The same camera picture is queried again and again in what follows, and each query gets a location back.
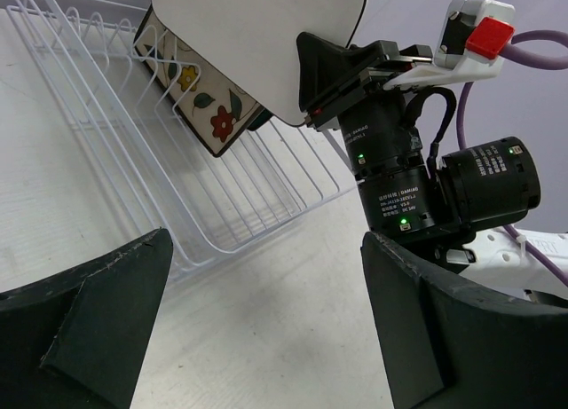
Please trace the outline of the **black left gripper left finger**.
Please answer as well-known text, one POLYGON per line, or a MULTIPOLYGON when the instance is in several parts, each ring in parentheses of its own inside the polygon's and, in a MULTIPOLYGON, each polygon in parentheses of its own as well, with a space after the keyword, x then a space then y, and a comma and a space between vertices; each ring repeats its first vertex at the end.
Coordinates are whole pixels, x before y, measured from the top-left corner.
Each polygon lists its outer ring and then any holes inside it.
POLYGON ((1 294, 3 408, 128 408, 170 273, 168 230, 1 294))

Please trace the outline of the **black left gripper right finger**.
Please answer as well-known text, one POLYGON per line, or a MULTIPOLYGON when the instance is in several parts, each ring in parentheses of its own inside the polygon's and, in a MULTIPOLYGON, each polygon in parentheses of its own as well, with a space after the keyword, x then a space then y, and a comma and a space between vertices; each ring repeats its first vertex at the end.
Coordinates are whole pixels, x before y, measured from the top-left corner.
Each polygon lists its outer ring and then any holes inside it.
POLYGON ((567 311, 505 295, 368 232, 367 292, 397 408, 564 408, 567 311))

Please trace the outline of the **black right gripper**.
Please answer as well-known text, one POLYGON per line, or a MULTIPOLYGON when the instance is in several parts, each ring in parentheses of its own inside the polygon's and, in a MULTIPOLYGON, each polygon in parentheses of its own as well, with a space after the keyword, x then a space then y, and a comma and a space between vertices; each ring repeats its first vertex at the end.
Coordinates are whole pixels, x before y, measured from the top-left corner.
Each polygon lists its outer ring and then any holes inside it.
POLYGON ((433 60, 428 45, 400 49, 393 41, 345 48, 314 34, 296 38, 300 64, 299 107, 305 125, 323 130, 336 118, 365 98, 385 90, 391 79, 417 64, 433 60))

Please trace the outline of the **white rectangular plate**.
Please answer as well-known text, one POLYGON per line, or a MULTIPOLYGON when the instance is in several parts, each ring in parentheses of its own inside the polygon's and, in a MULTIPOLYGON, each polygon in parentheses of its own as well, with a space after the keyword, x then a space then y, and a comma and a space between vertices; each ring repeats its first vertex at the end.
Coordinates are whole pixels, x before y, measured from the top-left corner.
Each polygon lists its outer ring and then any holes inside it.
POLYGON ((278 119, 299 125, 302 32, 351 42, 367 0, 151 0, 158 20, 278 119))

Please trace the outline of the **cream floral square plate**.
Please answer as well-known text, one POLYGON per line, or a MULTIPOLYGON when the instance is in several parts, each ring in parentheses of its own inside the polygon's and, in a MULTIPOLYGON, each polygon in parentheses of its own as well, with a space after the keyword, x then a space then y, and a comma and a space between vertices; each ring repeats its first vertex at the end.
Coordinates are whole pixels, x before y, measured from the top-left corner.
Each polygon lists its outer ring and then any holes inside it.
POLYGON ((223 155, 265 109, 167 29, 152 8, 138 26, 132 53, 173 113, 214 157, 223 155))

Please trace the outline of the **teal leaf-shaped plate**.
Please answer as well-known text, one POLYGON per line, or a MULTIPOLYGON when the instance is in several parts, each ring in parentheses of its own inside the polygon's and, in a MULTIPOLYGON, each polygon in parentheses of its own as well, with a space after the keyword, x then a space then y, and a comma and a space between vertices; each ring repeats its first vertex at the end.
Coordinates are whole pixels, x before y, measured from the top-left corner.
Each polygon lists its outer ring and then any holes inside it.
POLYGON ((249 131, 257 131, 265 123, 272 119, 272 113, 266 109, 263 109, 258 116, 250 123, 248 126, 249 131))

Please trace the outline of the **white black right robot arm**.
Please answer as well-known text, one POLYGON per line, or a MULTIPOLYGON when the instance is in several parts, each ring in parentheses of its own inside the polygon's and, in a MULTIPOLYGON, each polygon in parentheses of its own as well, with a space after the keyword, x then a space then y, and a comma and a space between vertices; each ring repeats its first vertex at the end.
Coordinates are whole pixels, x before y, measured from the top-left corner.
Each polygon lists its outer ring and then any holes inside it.
POLYGON ((565 295, 567 259, 548 257, 516 223, 540 204, 532 156, 515 137, 441 155, 464 132, 472 86, 437 83, 426 45, 343 48, 303 32, 299 106, 321 130, 337 119, 372 232, 455 273, 500 287, 565 295))

